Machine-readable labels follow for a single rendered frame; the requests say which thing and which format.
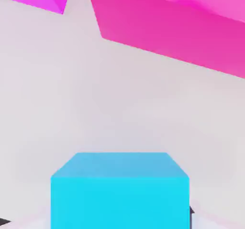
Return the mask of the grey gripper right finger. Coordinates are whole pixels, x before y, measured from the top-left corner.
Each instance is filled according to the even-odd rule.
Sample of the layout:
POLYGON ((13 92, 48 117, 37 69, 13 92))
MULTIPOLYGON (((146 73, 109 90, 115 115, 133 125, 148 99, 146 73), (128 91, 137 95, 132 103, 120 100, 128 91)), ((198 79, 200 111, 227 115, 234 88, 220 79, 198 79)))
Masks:
POLYGON ((230 229, 224 221, 201 209, 197 201, 191 200, 192 229, 230 229))

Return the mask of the small cyan cube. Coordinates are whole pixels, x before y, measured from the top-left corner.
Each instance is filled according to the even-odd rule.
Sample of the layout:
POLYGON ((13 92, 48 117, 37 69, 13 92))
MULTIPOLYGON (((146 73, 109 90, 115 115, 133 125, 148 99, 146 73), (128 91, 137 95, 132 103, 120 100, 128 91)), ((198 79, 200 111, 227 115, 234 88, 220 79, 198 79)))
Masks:
POLYGON ((77 153, 50 185, 50 229, 190 229, 189 177, 167 153, 77 153))

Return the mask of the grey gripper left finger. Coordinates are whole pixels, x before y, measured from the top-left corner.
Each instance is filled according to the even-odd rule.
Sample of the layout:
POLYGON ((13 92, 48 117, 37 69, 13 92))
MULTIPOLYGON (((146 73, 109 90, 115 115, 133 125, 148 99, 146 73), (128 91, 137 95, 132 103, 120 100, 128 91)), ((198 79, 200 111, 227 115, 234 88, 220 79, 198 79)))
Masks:
POLYGON ((12 221, 0 226, 0 229, 50 229, 50 214, 43 213, 12 221))

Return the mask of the large pink box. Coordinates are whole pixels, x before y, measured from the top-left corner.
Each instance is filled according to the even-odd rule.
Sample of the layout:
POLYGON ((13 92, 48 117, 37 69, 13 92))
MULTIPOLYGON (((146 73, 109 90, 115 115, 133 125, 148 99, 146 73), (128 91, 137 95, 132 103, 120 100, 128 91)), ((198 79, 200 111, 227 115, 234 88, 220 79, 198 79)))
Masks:
POLYGON ((245 78, 245 0, 91 0, 104 39, 245 78))

